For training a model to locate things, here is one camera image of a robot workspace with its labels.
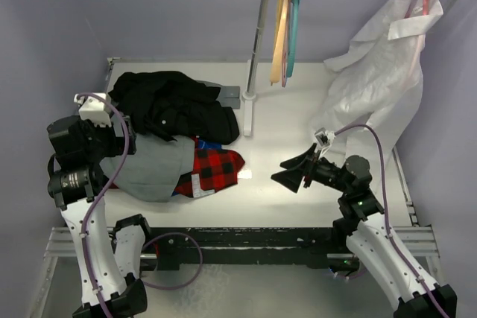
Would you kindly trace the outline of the black button shirt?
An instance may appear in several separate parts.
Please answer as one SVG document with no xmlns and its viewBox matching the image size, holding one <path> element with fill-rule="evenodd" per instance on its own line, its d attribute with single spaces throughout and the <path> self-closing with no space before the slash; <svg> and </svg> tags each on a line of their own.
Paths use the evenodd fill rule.
<svg viewBox="0 0 477 318">
<path fill-rule="evenodd" d="M 125 72 L 109 96 L 138 134 L 165 141 L 198 136 L 229 145 L 240 136 L 239 124 L 233 108 L 219 101 L 221 90 L 180 71 Z"/>
</svg>

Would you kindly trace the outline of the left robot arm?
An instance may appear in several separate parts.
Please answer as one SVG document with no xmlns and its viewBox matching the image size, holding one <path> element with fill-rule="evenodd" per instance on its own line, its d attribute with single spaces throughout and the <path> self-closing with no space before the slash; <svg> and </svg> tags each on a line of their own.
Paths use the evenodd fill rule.
<svg viewBox="0 0 477 318">
<path fill-rule="evenodd" d="M 99 127 L 78 115 L 47 127 L 54 154 L 48 162 L 48 194 L 72 236 L 81 277 L 81 306 L 74 317 L 134 317 L 146 311 L 140 279 L 141 252 L 154 242 L 146 219 L 136 214 L 108 230 L 102 199 L 107 181 L 101 160 L 134 154 L 130 128 L 117 136 L 112 126 Z"/>
</svg>

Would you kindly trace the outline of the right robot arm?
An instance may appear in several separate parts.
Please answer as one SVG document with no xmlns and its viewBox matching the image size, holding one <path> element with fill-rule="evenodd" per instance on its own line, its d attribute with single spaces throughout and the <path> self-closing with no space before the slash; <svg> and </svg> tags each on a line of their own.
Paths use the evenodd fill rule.
<svg viewBox="0 0 477 318">
<path fill-rule="evenodd" d="M 455 291 L 439 284 L 390 226 L 370 189 L 372 176 L 365 158 L 350 156 L 338 167 L 312 145 L 280 166 L 282 170 L 271 179 L 290 191 L 318 182 L 342 193 L 338 199 L 342 217 L 333 222 L 332 245 L 340 252 L 350 251 L 364 264 L 395 317 L 455 317 Z"/>
</svg>

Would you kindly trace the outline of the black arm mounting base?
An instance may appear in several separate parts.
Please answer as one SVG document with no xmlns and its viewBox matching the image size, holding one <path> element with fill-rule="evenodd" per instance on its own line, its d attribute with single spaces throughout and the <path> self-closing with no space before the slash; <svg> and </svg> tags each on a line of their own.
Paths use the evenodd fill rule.
<svg viewBox="0 0 477 318">
<path fill-rule="evenodd" d="M 358 269 L 358 259 L 331 228 L 165 228 L 141 256 L 144 271 L 179 270 L 183 264 L 299 265 L 312 269 Z"/>
</svg>

